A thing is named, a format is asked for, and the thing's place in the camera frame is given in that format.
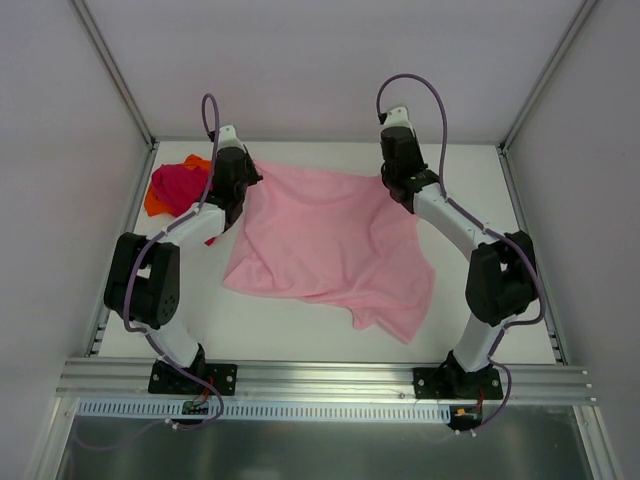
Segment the light pink t shirt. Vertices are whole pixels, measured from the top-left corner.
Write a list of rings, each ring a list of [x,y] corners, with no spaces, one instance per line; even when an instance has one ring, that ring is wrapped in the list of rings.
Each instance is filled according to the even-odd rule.
[[[435,269],[417,219],[378,177],[274,162],[247,191],[223,284],[235,292],[344,308],[409,344],[427,316]]]

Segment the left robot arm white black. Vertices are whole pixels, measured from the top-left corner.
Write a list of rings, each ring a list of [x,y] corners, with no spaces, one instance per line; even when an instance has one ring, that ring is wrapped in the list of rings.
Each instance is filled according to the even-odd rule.
[[[204,385],[206,359],[178,318],[181,256],[229,230],[243,212],[248,188],[261,180],[243,144],[223,146],[216,152],[212,185],[203,188],[202,203],[150,238],[126,232],[116,242],[104,304],[118,314],[127,332],[146,338],[158,361],[172,367],[171,381],[185,393]]]

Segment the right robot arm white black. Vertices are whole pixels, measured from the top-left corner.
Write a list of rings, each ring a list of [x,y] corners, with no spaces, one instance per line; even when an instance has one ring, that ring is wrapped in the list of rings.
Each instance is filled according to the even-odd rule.
[[[381,149],[382,181],[391,198],[434,226],[468,262],[469,320],[442,364],[414,369],[415,395],[439,400],[499,399],[499,374],[491,357],[506,326],[539,297],[533,242],[523,231],[494,232],[458,209],[423,161],[411,128],[383,128]]]

